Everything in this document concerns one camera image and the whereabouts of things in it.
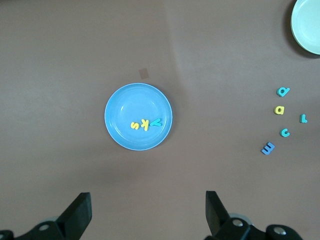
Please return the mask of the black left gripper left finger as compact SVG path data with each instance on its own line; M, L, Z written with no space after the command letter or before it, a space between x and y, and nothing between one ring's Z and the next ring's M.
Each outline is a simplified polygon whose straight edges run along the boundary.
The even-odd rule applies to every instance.
M82 192L56 220L39 223L18 237L0 230L0 240L80 240L90 222L91 194Z

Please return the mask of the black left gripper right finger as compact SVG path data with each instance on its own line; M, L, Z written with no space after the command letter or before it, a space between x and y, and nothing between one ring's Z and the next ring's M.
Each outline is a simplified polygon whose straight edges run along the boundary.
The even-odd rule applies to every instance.
M204 240L300 240L288 226L271 224L261 231L241 217L231 217L215 191L205 194L205 217L211 235Z

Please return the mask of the blue foam letter E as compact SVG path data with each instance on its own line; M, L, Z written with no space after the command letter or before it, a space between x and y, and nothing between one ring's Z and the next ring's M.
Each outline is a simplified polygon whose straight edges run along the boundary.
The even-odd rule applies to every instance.
M275 149L275 145L271 142L267 142L260 152L264 155L269 155Z

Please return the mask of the blue round plate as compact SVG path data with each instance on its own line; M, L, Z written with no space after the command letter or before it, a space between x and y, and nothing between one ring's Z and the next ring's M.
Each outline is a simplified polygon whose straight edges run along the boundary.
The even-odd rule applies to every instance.
M158 118L162 126L150 126L150 122ZM142 119L149 120L148 131L141 128ZM156 87L131 83L111 95L105 107L104 121L117 144L133 151L146 151L161 144L169 135L173 110L167 97ZM132 129L131 122L139 123L139 129Z

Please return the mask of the brown table cover sheet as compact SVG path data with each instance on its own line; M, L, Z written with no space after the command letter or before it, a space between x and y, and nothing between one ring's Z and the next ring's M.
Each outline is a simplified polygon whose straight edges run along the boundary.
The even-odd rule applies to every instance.
M89 192L81 240L203 240L216 191L261 230L320 240L320 56L293 38L294 5L0 1L0 229L24 234ZM130 83L172 107L169 135L147 151L105 126L108 99Z

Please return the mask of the brown tape patch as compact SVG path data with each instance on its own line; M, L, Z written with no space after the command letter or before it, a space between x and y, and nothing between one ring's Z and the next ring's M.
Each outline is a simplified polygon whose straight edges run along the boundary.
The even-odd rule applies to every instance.
M148 79L150 77L148 69L146 67L139 69L138 72L139 72L139 76L140 76L141 80L145 80L145 79Z

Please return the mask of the pale green round plate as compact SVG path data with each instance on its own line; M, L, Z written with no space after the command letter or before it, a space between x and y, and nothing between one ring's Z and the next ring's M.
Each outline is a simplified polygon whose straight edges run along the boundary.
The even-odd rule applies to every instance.
M290 27L295 41L303 49L320 55L320 0L296 0Z

